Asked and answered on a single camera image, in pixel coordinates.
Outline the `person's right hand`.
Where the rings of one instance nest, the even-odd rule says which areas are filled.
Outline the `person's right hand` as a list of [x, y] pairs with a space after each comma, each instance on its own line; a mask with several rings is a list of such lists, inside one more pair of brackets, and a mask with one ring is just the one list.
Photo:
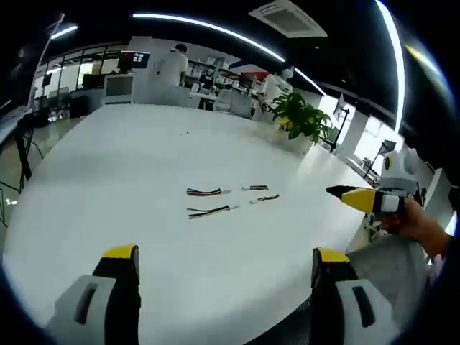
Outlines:
[[423, 207], [414, 198], [407, 197], [404, 210], [385, 216], [380, 222], [380, 228], [423, 244], [430, 235], [430, 220]]

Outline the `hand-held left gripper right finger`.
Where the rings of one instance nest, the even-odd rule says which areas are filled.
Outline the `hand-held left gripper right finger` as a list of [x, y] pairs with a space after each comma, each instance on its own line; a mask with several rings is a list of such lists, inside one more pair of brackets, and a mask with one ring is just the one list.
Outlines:
[[358, 278], [349, 257], [335, 249], [313, 250], [312, 344], [391, 344], [399, 330], [392, 306], [368, 280]]

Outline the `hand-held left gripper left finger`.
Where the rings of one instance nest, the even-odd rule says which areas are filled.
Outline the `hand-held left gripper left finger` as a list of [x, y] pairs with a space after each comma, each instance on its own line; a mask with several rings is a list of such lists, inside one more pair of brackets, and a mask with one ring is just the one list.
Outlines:
[[138, 344], [139, 247], [104, 252], [55, 302], [47, 330], [57, 344]]

